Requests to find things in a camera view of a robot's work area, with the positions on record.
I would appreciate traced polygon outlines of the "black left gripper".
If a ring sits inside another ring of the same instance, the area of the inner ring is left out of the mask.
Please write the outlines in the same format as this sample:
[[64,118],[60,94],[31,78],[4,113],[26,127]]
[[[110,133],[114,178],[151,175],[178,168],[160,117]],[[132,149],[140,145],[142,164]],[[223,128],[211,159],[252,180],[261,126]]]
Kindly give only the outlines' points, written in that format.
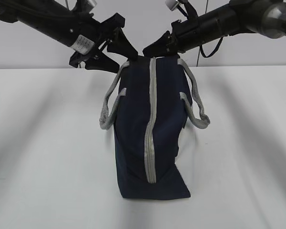
[[122,31],[125,26],[122,15],[115,13],[98,22],[89,13],[72,13],[70,19],[70,34],[73,39],[70,48],[75,51],[70,57],[70,66],[77,68],[83,62],[86,70],[118,73],[119,64],[104,54],[104,49],[130,60],[137,60],[137,50]]

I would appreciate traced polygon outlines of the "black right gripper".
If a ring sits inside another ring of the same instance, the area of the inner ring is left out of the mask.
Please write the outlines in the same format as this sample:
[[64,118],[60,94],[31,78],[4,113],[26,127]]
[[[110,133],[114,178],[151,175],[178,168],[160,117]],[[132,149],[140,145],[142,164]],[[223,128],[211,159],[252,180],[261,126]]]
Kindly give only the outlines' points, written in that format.
[[143,49],[145,57],[171,56],[200,46],[199,21],[174,21],[171,26],[171,33],[166,31],[158,40]]

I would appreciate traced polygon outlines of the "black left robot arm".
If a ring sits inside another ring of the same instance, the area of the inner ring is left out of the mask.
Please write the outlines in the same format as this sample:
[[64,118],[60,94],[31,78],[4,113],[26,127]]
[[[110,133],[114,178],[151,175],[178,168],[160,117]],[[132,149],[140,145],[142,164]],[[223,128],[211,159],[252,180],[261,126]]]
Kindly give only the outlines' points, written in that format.
[[137,60],[138,52],[124,35],[125,18],[115,13],[103,22],[93,18],[94,0],[78,0],[72,10],[54,0],[0,0],[0,21],[22,22],[73,49],[70,66],[117,73],[120,66],[103,53]]

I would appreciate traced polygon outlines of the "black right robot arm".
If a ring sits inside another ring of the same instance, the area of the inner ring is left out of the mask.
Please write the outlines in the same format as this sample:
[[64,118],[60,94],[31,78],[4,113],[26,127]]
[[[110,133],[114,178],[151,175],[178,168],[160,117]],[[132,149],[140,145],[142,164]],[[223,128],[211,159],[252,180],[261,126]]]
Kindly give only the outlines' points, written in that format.
[[185,21],[172,22],[172,31],[166,31],[157,41],[145,47],[145,57],[163,57],[185,53],[198,47],[203,57],[203,45],[219,40],[213,56],[226,36],[258,33],[270,39],[286,36],[286,2],[283,0],[231,0],[201,16],[187,0],[167,0],[166,6],[178,9]]

